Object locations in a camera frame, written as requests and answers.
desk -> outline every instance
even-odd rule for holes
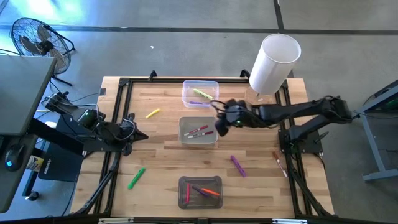
[[[98,99],[99,110],[111,120],[120,77],[104,77],[105,94]],[[308,100],[300,78],[287,80],[291,103]],[[243,99],[249,84],[220,83],[220,100]],[[210,109],[184,107],[181,83],[135,83],[132,87],[129,113],[135,113],[137,127],[149,139],[135,142],[130,156],[121,158],[114,195],[113,217],[211,217],[211,218],[276,218],[294,217],[288,178],[283,176],[272,151],[279,150],[277,128],[231,128],[215,146],[185,147],[178,141],[181,116],[214,116]],[[123,91],[121,108],[126,91]],[[272,96],[268,103],[275,103]],[[146,119],[146,115],[161,111]],[[123,110],[119,110],[121,122]],[[297,118],[302,124],[310,118]],[[247,173],[243,178],[229,161],[234,155]],[[83,161],[71,212],[77,211],[94,192],[100,179],[103,152],[95,152]],[[317,157],[303,156],[307,184],[317,200],[333,213],[325,171]],[[142,167],[146,172],[132,190],[127,185]],[[177,205],[178,179],[181,176],[210,177],[223,180],[224,205],[214,210],[182,210]],[[298,190],[300,208],[304,208]]]
[[[25,133],[56,62],[53,57],[0,56],[0,134],[9,140],[0,147],[0,213],[8,210],[34,150],[37,136]],[[6,150],[17,143],[25,145],[23,163],[9,172],[4,165]]]

white cylinder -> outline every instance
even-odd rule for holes
[[[300,55],[300,44],[292,37],[284,34],[266,37],[250,74],[251,88],[265,95],[276,93]]]

fan grille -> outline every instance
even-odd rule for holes
[[[51,38],[49,38],[48,41],[50,41],[53,44],[54,48],[63,55],[65,63],[60,68],[58,68],[58,65],[55,66],[55,74],[61,74],[65,72],[70,65],[70,54],[67,53],[69,51],[69,48],[63,38],[59,36],[49,25],[45,24],[42,21],[31,18],[21,18],[15,21],[11,29],[11,39],[15,45],[15,48],[21,55],[51,57],[49,53],[42,55],[34,54],[28,51],[19,40],[21,36],[27,37],[33,44],[41,43],[42,40],[37,35],[38,26],[43,26],[44,29],[46,29],[50,33]]]

plastic bin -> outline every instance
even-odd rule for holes
[[[187,184],[190,184],[190,200],[185,202],[187,197]],[[202,196],[192,186],[206,188],[218,192],[220,196]],[[178,180],[178,206],[181,209],[210,209],[223,206],[223,182],[221,177],[181,177]]]
[[[182,102],[187,108],[208,108],[210,100],[193,90],[200,90],[207,95],[213,97],[213,100],[218,100],[218,82],[216,81],[201,81],[201,80],[185,80],[182,84]]]
[[[185,145],[189,146],[213,146],[216,144],[218,135],[216,127],[214,123],[216,122],[216,118],[212,116],[184,116],[180,118],[179,126],[178,126],[178,140]],[[199,136],[195,138],[188,138],[191,134],[184,136],[185,133],[188,133],[196,128],[200,128],[202,126],[208,125],[208,128],[203,129],[201,131],[197,131],[194,134],[205,133],[208,131],[213,131],[212,134],[208,134],[205,136]]]

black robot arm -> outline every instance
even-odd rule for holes
[[[131,153],[131,144],[134,141],[147,139],[148,136],[140,132],[134,122],[134,113],[129,114],[122,123],[106,122],[105,114],[101,113],[98,105],[74,105],[67,98],[68,92],[54,93],[45,97],[42,104],[60,114],[69,114],[73,120],[91,131],[92,134],[79,135],[85,151],[123,152],[124,156]],[[95,109],[82,106],[96,106]]]
[[[220,109],[215,103],[224,104]],[[217,110],[216,129],[220,136],[228,132],[230,126],[242,128],[273,128],[288,118],[318,115],[301,126],[292,126],[289,129],[291,141],[306,138],[308,134],[330,123],[345,124],[352,120],[351,111],[340,97],[326,96],[320,100],[298,103],[290,106],[248,105],[243,100],[229,100],[226,103],[212,101]]]

